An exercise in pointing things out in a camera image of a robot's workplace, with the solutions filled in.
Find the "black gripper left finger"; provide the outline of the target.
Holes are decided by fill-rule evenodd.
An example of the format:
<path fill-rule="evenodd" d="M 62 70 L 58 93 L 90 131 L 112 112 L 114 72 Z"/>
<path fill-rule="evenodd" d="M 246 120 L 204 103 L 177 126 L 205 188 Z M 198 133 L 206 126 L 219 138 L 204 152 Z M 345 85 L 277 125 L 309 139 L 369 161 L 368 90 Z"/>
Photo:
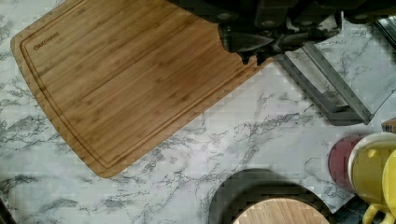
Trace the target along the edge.
<path fill-rule="evenodd" d="M 252 57 L 256 64 L 263 64 L 268 58 L 265 47 L 274 41 L 273 38 L 248 31 L 245 27 L 219 25 L 219 39 L 225 50 L 240 56 L 242 64 L 248 64 Z"/>

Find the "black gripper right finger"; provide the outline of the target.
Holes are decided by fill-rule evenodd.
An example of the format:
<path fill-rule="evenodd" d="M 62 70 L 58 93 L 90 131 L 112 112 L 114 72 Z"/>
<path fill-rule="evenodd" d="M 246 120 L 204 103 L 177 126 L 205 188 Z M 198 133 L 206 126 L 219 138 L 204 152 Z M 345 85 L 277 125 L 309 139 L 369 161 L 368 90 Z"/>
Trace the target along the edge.
<path fill-rule="evenodd" d="M 339 29 L 328 30 L 312 28 L 302 31 L 292 31 L 280 33 L 274 42 L 275 52 L 294 51 L 306 44 L 317 44 L 340 33 Z"/>

